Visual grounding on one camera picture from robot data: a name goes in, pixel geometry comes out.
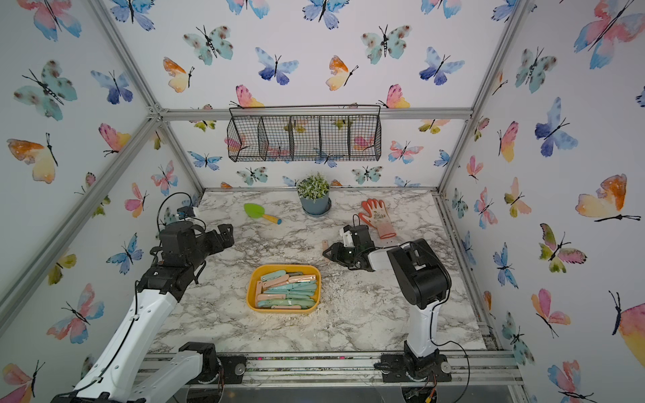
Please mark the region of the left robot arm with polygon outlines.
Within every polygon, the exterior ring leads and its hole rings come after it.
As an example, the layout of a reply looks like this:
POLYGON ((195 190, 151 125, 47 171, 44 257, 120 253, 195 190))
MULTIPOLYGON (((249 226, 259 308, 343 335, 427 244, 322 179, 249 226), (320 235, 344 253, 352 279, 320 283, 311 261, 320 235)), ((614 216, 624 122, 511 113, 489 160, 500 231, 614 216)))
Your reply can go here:
POLYGON ((223 387, 224 369, 212 343, 189 342, 141 383, 135 378, 161 326, 198 283, 207 258, 233 247, 233 226, 207 230, 191 221, 167 225, 153 261, 135 284, 134 300, 92 369, 55 402, 167 402, 191 383, 223 387))

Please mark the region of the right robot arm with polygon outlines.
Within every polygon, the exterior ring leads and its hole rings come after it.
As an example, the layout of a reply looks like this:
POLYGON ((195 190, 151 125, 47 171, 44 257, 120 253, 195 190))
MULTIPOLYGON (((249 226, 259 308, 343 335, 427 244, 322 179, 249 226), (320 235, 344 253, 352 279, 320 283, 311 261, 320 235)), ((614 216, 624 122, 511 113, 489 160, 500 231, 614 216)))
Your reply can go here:
POLYGON ((342 240, 327 247, 322 256, 349 270, 393 273, 410 305, 403 352, 383 354, 375 364, 383 381, 450 382, 451 366, 434 339, 440 307, 449 299, 452 280, 428 242, 420 238, 399 245, 377 247, 366 225, 347 225, 340 234, 342 240))

